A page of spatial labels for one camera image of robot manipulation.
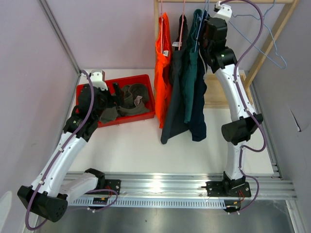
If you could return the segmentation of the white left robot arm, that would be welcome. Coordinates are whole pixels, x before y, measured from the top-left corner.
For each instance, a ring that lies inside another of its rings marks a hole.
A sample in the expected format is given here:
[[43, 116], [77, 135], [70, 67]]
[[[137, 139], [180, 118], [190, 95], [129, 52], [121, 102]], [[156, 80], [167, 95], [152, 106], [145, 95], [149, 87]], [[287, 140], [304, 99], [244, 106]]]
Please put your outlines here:
[[17, 192], [27, 214], [34, 213], [57, 222], [66, 212], [68, 204], [84, 194], [119, 194], [120, 189], [106, 181], [103, 172], [93, 168], [85, 170], [76, 180], [63, 184], [71, 164], [98, 128], [104, 110], [122, 102], [119, 84], [113, 83], [113, 88], [115, 95], [111, 95], [104, 81], [83, 85], [78, 103], [66, 121], [50, 160], [30, 186], [22, 185]]

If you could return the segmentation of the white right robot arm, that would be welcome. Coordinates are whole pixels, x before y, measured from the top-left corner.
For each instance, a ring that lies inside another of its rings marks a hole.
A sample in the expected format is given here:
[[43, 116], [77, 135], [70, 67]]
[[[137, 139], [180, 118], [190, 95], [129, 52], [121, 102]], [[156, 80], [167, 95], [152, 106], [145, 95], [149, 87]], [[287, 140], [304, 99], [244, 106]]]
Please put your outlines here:
[[251, 135], [263, 121], [249, 103], [238, 72], [234, 51], [226, 46], [227, 23], [217, 17], [204, 21], [200, 46], [204, 58], [216, 75], [228, 101], [231, 122], [221, 127], [222, 135], [228, 143], [227, 164], [222, 180], [222, 191], [233, 196], [246, 185], [246, 176], [241, 173], [243, 165], [240, 152]]

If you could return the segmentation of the olive green shorts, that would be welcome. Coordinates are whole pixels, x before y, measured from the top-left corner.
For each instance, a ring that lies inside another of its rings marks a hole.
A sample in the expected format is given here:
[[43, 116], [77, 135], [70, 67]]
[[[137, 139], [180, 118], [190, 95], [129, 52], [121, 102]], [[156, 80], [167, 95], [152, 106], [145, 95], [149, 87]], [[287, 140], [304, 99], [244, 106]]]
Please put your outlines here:
[[107, 108], [100, 117], [102, 124], [114, 121], [120, 117], [132, 117], [150, 112], [145, 106], [150, 99], [148, 88], [145, 85], [141, 83], [125, 85], [121, 90], [124, 93], [124, 104]]

